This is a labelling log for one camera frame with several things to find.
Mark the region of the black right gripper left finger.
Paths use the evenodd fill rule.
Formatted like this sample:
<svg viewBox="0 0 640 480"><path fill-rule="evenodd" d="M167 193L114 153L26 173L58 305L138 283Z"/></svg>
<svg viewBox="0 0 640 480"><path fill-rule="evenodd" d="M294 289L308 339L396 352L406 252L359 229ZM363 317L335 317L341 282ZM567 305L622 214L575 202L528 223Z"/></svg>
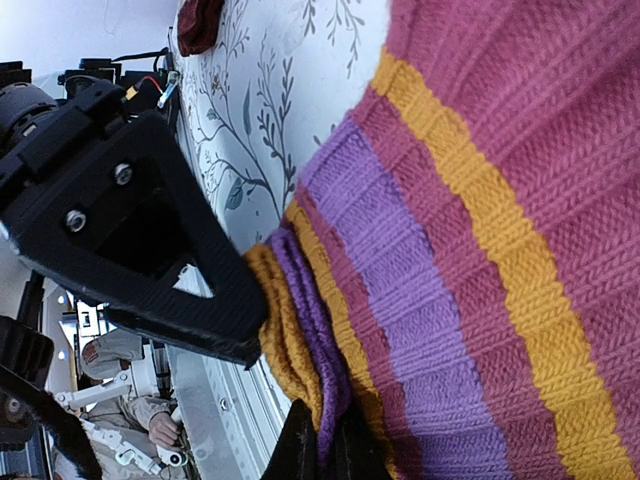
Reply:
<svg viewBox="0 0 640 480"><path fill-rule="evenodd" d="M311 411L295 400L262 480L313 480L318 477L317 434Z"/></svg>

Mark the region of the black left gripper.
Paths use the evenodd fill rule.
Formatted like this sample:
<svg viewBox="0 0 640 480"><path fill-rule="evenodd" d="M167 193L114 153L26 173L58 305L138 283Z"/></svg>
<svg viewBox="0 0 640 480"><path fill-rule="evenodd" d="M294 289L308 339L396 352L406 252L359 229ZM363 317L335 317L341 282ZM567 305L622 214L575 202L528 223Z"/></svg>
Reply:
<svg viewBox="0 0 640 480"><path fill-rule="evenodd" d="M253 366L265 297L165 121L125 120L125 90L79 77L54 99L21 61L1 64L1 221L17 256L112 321Z"/></svg>

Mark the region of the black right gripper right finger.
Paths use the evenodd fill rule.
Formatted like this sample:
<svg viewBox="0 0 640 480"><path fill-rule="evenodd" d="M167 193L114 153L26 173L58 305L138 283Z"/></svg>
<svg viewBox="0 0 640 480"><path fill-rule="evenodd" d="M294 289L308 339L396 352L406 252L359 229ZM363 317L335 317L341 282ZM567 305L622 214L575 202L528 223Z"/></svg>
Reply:
<svg viewBox="0 0 640 480"><path fill-rule="evenodd" d="M355 401L340 418L333 444L333 478L390 480L376 441Z"/></svg>

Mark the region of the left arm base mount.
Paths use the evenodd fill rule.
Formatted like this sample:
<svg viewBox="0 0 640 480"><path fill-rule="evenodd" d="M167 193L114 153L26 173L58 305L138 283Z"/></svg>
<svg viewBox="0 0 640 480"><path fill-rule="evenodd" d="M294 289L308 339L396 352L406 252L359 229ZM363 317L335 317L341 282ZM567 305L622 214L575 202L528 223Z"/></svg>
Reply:
<svg viewBox="0 0 640 480"><path fill-rule="evenodd" d="M152 68L125 70L125 63L134 60L152 60ZM125 91L132 116L153 110L160 112L169 124L173 124L180 110L180 78L173 54L168 47L164 47L158 51L123 55L115 59L82 58L79 67L65 70L58 76L57 83L64 88L65 98L71 99L93 80L106 80Z"/></svg>

